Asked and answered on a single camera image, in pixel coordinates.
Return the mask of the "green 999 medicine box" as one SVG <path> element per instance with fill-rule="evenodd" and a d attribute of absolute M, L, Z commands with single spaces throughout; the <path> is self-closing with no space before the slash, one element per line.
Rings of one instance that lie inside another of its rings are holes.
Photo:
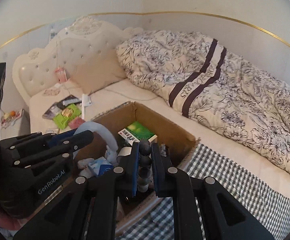
<path fill-rule="evenodd" d="M 141 140 L 147 140 L 150 143 L 158 142 L 158 136 L 138 121 L 120 130 L 118 135 L 121 137 L 123 145 L 130 147 L 134 142 L 140 142 Z"/>

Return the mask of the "small blue white box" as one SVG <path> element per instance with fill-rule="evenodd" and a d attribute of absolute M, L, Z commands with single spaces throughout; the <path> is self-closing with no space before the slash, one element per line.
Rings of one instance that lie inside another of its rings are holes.
<path fill-rule="evenodd" d="M 102 176 L 105 172 L 112 170 L 113 165 L 109 161 L 107 161 L 106 158 L 100 157 L 88 163 L 87 168 L 89 169 L 93 177 L 99 177 Z"/>

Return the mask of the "white foam tube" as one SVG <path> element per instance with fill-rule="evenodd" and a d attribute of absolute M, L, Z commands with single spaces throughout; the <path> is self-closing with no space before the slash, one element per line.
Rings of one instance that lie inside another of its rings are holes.
<path fill-rule="evenodd" d="M 118 144 L 113 134 L 102 124 L 97 122 L 88 121 L 81 124 L 75 131 L 74 135 L 82 133 L 84 131 L 96 132 L 106 142 L 105 158 L 114 167 L 118 165 L 117 151 Z"/>

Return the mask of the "pink card packet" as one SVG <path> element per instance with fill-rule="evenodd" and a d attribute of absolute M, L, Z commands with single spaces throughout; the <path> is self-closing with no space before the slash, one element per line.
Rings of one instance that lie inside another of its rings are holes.
<path fill-rule="evenodd" d="M 82 125 L 83 123 L 85 122 L 84 119 L 82 119 L 81 117 L 76 117 L 75 119 L 73 119 L 72 121 L 70 121 L 68 123 L 68 126 L 71 128 L 71 129 L 77 129 L 80 125 Z"/>

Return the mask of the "green snack packet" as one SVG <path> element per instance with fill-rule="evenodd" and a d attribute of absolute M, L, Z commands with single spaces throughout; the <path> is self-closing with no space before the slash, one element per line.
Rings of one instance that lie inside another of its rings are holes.
<path fill-rule="evenodd" d="M 65 129 L 72 120 L 80 115 L 81 109 L 75 104 L 70 104 L 53 118 L 53 122 L 59 129 Z"/>

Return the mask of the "dark book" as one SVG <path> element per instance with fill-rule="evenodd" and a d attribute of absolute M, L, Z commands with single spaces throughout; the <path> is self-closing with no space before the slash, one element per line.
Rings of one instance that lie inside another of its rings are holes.
<path fill-rule="evenodd" d="M 47 120 L 53 120 L 60 112 L 61 109 L 57 106 L 57 103 L 55 102 L 43 113 L 42 118 Z"/>

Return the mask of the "black toothpaste tube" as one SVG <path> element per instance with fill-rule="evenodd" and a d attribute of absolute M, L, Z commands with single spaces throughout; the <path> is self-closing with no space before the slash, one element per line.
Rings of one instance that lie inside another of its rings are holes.
<path fill-rule="evenodd" d="M 56 103 L 56 106 L 59 109 L 65 109 L 67 106 L 71 105 L 71 104 L 77 104 L 77 103 L 81 103 L 81 99 L 77 98 L 74 95 L 70 95 L 62 100 L 60 100 L 59 102 Z"/>

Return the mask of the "white stick tool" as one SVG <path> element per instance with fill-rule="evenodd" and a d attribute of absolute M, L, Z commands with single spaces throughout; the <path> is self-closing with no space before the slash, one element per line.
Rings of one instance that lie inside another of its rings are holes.
<path fill-rule="evenodd" d="M 81 98 L 81 118 L 85 120 L 85 115 L 86 115 L 86 108 L 88 106 L 92 105 L 92 101 L 87 94 L 82 94 Z"/>

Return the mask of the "cardboard box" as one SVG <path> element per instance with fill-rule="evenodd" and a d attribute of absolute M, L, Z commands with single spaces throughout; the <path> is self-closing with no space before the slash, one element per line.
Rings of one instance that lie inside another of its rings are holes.
<path fill-rule="evenodd" d="M 185 169 L 198 146 L 199 140 L 181 126 L 165 118 L 138 102 L 126 102 L 92 119 L 105 126 L 115 138 L 118 153 L 124 153 L 125 147 L 133 142 L 146 139 L 158 145 L 164 145 L 169 153 L 172 165 Z M 153 211 L 164 200 L 156 197 L 153 183 L 145 193 L 137 192 L 127 201 L 120 199 L 122 211 L 116 225 L 116 236 L 127 232 L 147 214 Z"/>

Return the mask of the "beige pillow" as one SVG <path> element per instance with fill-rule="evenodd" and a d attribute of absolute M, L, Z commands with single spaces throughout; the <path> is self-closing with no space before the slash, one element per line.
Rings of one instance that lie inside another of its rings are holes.
<path fill-rule="evenodd" d="M 111 49 L 105 56 L 97 54 L 78 66 L 70 79 L 89 95 L 126 79 L 126 74 L 118 62 L 116 51 Z"/>

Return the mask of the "floral quilt with stripes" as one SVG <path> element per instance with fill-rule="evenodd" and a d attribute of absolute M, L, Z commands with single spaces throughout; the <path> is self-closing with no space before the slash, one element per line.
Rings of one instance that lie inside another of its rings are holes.
<path fill-rule="evenodd" d="M 144 31 L 116 48 L 137 87 L 290 174 L 290 86 L 199 32 Z"/>

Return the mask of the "white tufted headboard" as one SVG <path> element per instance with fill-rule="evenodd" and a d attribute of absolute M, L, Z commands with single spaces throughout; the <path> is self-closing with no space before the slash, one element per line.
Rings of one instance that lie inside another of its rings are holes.
<path fill-rule="evenodd" d="M 59 31 L 44 48 L 20 55 L 12 68 L 13 82 L 25 103 L 29 103 L 31 97 L 58 83 L 54 72 L 57 67 L 64 68 L 70 79 L 88 59 L 97 54 L 105 56 L 142 31 L 141 27 L 120 29 L 110 22 L 82 16 Z"/>

